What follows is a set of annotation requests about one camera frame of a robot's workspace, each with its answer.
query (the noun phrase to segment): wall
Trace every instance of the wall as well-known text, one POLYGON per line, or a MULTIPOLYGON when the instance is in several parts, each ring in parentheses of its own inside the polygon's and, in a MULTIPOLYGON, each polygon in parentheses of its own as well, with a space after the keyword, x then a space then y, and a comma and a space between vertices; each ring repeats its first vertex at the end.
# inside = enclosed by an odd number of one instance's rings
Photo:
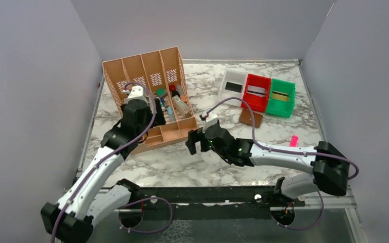
POLYGON ((72 0, 102 59, 178 46, 186 59, 303 58, 334 0, 72 0))
POLYGON ((69 0, 0 1, 0 242, 47 242, 40 210, 71 184, 101 76, 69 0))
POLYGON ((338 0, 302 69, 327 139, 361 168, 351 185, 369 242, 387 242, 389 1, 338 0))

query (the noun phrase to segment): marble table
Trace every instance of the marble table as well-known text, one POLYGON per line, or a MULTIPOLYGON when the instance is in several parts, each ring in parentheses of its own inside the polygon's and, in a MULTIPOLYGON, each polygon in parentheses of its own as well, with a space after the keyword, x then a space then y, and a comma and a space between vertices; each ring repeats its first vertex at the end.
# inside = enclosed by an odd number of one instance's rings
MULTIPOLYGON (((291 136, 297 135, 299 136, 298 146, 317 144, 320 133, 296 63, 184 64, 187 92, 198 118, 198 127, 202 126, 199 114, 219 101, 218 89, 226 69, 296 83, 295 106, 291 117, 265 115, 262 125, 256 129, 257 140, 288 146, 291 136)), ((234 137, 251 138, 251 127, 238 122, 241 110, 241 108, 222 105, 215 109, 215 112, 219 116, 221 126, 228 129, 234 137)), ((92 161, 105 132, 119 119, 119 112, 105 84, 83 168, 92 161)), ((181 142, 129 156, 108 178, 105 186, 113 186, 122 178, 140 186, 274 185, 278 178, 298 173, 296 170, 272 166, 255 168, 231 166, 212 151, 198 152, 192 156, 181 142)))

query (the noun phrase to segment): pink marker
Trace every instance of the pink marker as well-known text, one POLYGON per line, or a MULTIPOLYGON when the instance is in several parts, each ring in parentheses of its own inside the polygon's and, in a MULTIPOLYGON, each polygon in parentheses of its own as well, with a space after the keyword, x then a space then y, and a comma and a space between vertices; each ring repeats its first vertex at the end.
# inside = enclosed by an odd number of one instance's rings
POLYGON ((296 147, 297 140, 299 140, 298 136, 296 136, 296 135, 291 136, 290 147, 296 147))

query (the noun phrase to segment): purple cable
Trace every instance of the purple cable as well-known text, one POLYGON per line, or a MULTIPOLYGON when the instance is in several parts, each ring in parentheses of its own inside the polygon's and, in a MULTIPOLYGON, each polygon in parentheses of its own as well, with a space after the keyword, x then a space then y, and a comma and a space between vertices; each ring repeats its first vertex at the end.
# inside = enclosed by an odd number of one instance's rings
POLYGON ((134 201, 134 202, 131 202, 129 204, 126 204, 123 206, 123 208, 126 208, 126 207, 130 207, 132 205, 135 205, 135 204, 138 204, 138 203, 141 203, 143 201, 148 201, 148 200, 154 200, 154 199, 158 199, 158 200, 162 200, 164 201, 168 206, 169 206, 169 209, 170 209, 170 212, 171 212, 171 216, 169 217, 169 221, 166 223, 165 226, 163 226, 162 228, 160 229, 156 229, 156 230, 151 230, 151 231, 144 231, 144 230, 138 230, 138 229, 133 229, 133 228, 126 228, 122 221, 120 220, 120 217, 119 217, 119 223, 120 223, 120 229, 125 229, 127 231, 132 231, 132 232, 136 232, 136 233, 143 233, 143 234, 154 234, 154 233, 158 233, 162 230, 165 230, 166 228, 169 227, 169 225, 171 225, 172 223, 172 218, 174 217, 174 211, 172 210, 172 205, 164 198, 162 197, 148 197, 148 198, 144 198, 144 199, 141 199, 141 200, 138 200, 138 201, 134 201))
MULTIPOLYGON (((154 122, 154 119, 155 119, 155 114, 156 114, 156 108, 155 108, 155 102, 154 102, 154 96, 152 94, 152 92, 145 86, 145 85, 142 85, 140 83, 137 83, 137 82, 130 82, 130 83, 127 83, 125 85, 125 89, 128 85, 138 85, 138 86, 141 86, 142 88, 144 88, 148 94, 150 95, 150 100, 151 100, 151 104, 153 106, 153 115, 151 116, 151 121, 150 123, 147 125, 147 128, 145 128, 144 131, 142 131, 141 134, 139 134, 136 138, 132 139, 131 141, 129 141, 128 143, 126 144, 123 144, 122 146, 118 147, 116 150, 114 150, 113 152, 107 154, 105 157, 103 157, 97 164, 96 166, 93 166, 92 169, 87 173, 87 175, 83 178, 83 180, 80 182, 80 184, 78 185, 78 187, 74 190, 73 194, 71 195, 71 197, 69 197, 68 199, 68 202, 72 202, 74 200, 74 198, 76 197, 76 195, 79 193, 79 191, 81 190, 81 188, 84 186, 84 184, 87 182, 87 180, 90 178, 90 176, 93 174, 93 172, 99 168, 99 166, 104 162, 106 161, 108 158, 110 158, 111 156, 113 156, 114 154, 122 151, 123 149, 125 149, 127 146, 131 145, 132 143, 134 143, 135 141, 138 141, 138 139, 140 139, 145 133, 147 133, 148 129, 151 127, 151 125, 153 124, 154 122)), ((57 233, 57 226, 59 225, 59 222, 63 216, 63 213, 66 211, 66 209, 68 208, 69 204, 65 203, 65 205, 62 207, 62 210, 60 211, 59 215, 57 216, 56 218, 56 221, 54 222, 54 226, 53 226, 53 232, 51 234, 51 243, 54 243, 55 242, 55 239, 56 239, 56 233, 57 233)))
POLYGON ((324 217, 324 201, 323 201, 323 197, 321 196, 320 192, 318 191, 318 196, 320 197, 320 200, 321 200, 321 213, 320 213, 320 216, 318 216, 317 220, 308 225, 308 226, 303 226, 303 227, 291 227, 291 226, 288 226, 288 225, 284 225, 284 224, 281 224, 279 223, 274 217, 272 217, 272 219, 277 223, 277 225, 283 227, 283 228, 286 228, 286 229, 291 229, 291 230, 306 230, 306 229, 311 229, 311 228, 314 228, 317 224, 320 223, 320 221, 323 219, 324 217))
MULTIPOLYGON (((211 111, 213 111, 215 108, 217 108, 219 105, 223 104, 224 102, 226 102, 228 100, 239 100, 239 101, 243 102, 248 107, 248 110, 250 111, 250 114, 251 114, 251 124, 252 124, 252 131, 251 131, 251 133, 252 133, 252 137, 253 137, 253 142, 257 146, 259 146, 262 149, 267 149, 267 150, 271 150, 271 151, 279 152, 279 153, 287 153, 287 154, 295 154, 295 155, 305 155, 303 152, 298 152, 298 151, 288 151, 288 150, 285 150, 285 149, 269 148, 269 147, 261 145, 259 142, 257 142, 256 137, 255 137, 254 112, 251 109, 250 105, 245 100, 243 100, 241 98, 236 98, 236 97, 226 98, 226 99, 218 102, 210 110, 208 110, 206 112, 207 115, 211 111)), ((307 152, 306 155, 324 156, 324 157, 329 157, 329 158, 334 158, 334 159, 342 160, 342 161, 345 161, 345 162, 349 163, 350 165, 352 165, 354 167, 354 169, 356 169, 354 174, 352 176, 348 177, 349 180, 353 179, 354 177, 356 177, 359 174, 359 167, 354 162, 352 162, 351 160, 349 160, 347 158, 344 158, 344 157, 341 157, 341 156, 336 156, 336 155, 331 155, 331 154, 327 154, 327 153, 319 153, 319 152, 307 152)), ((323 202, 323 198, 321 197, 320 192, 318 192, 318 195, 320 196, 320 200, 321 200, 321 213, 320 213, 320 216, 318 217, 318 219, 316 220, 316 222, 314 222, 313 224, 311 224, 309 226, 305 226, 305 227, 289 227, 289 226, 283 225, 281 223, 278 223, 278 225, 280 225, 281 227, 287 228, 287 229, 291 229, 291 230, 305 230, 305 229, 310 229, 310 228, 316 226, 317 224, 319 224, 319 222, 324 217, 324 202, 323 202)))
POLYGON ((336 156, 336 155, 327 154, 327 153, 319 153, 319 152, 306 152, 306 153, 303 153, 303 152, 298 152, 298 151, 288 151, 288 150, 285 150, 285 149, 269 148, 269 147, 266 147, 264 145, 261 145, 259 142, 257 142, 256 137, 255 137, 254 112, 251 109, 250 105, 247 102, 245 102, 245 100, 243 100, 241 98, 236 98, 236 97, 226 98, 226 99, 218 102, 214 107, 212 107, 210 110, 208 110, 207 114, 209 114, 211 111, 213 111, 219 105, 223 104, 224 102, 226 102, 228 100, 239 100, 239 101, 243 102, 248 107, 248 110, 250 111, 250 114, 251 114, 251 123, 252 123, 252 127, 253 127, 253 129, 251 131, 252 137, 253 137, 253 142, 257 146, 259 146, 260 148, 266 149, 266 150, 271 150, 271 151, 278 152, 278 153, 287 153, 287 154, 295 154, 295 155, 305 155, 306 154, 306 155, 323 156, 323 157, 329 157, 329 158, 334 158, 334 159, 342 160, 342 161, 345 161, 348 164, 352 165, 354 167, 354 169, 356 169, 356 172, 354 172, 354 174, 352 176, 348 177, 349 180, 351 180, 352 178, 356 177, 359 174, 359 167, 354 162, 352 162, 351 160, 349 160, 347 158, 344 158, 344 157, 341 157, 341 156, 336 156))

